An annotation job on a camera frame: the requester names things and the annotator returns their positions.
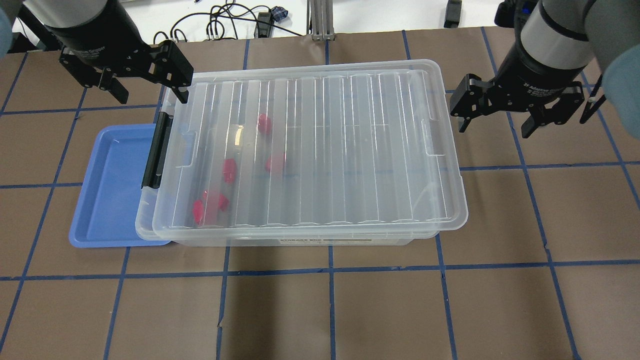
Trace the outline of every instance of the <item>plastic storage box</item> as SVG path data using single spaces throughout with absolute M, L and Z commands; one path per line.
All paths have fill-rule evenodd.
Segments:
M 141 238 L 404 245 L 467 220 L 433 61 L 210 72 L 189 91 L 164 100 Z

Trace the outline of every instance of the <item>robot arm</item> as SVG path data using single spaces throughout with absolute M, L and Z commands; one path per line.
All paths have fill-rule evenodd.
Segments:
M 22 1 L 8 3 L 19 7 Z M 145 44 L 118 0 L 26 0 L 24 5 L 64 44 L 60 63 L 80 85 L 97 86 L 125 104 L 129 92 L 117 78 L 137 77 L 163 84 L 187 102 L 189 61 L 170 40 L 157 47 Z
M 461 117 L 460 132 L 496 111 L 528 111 L 523 138 L 551 122 L 566 123 L 584 102 L 574 79 L 595 53 L 607 98 L 627 131 L 640 138 L 638 9 L 640 0 L 504 1 L 495 21 L 515 28 L 516 41 L 493 79 L 467 74 L 458 85 L 451 115 Z

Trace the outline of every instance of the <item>white background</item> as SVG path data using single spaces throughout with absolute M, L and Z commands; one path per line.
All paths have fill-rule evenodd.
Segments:
M 151 44 L 156 31 L 169 32 L 182 16 L 193 12 L 209 12 L 211 6 L 222 5 L 225 0 L 134 0 L 123 5 L 136 23 L 142 39 Z M 237 0 L 249 8 L 256 5 L 282 6 L 289 11 L 289 18 L 280 25 L 305 34 L 307 27 L 306 0 Z M 501 0 L 463 0 L 460 27 L 492 26 L 493 17 Z M 333 0 L 333 27 L 336 33 L 365 33 L 413 29 L 437 29 L 444 24 L 447 0 Z M 241 13 L 240 7 L 232 9 Z M 182 21 L 177 27 L 183 30 L 189 41 L 206 40 L 205 25 L 208 17 L 199 15 Z M 227 19 L 222 19 L 227 29 L 226 37 L 233 36 Z M 255 24 L 236 21 L 240 38 L 253 38 Z M 14 31 L 22 31 L 19 22 Z M 291 36 L 274 29 L 274 37 Z

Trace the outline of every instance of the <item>blue tray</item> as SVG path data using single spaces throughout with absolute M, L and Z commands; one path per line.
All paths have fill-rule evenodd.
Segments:
M 109 126 L 95 140 L 69 231 L 75 247 L 164 245 L 136 233 L 140 184 L 154 124 Z

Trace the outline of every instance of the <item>container handle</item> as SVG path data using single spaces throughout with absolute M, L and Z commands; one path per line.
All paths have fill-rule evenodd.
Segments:
M 164 158 L 166 157 L 166 148 L 169 144 L 169 134 L 171 133 L 171 125 L 173 124 L 173 116 L 160 111 L 156 122 L 156 130 L 154 138 L 151 141 L 151 149 L 147 158 L 147 166 L 145 174 L 142 177 L 142 187 L 148 186 L 153 189 L 160 187 L 162 180 L 162 171 L 164 168 Z

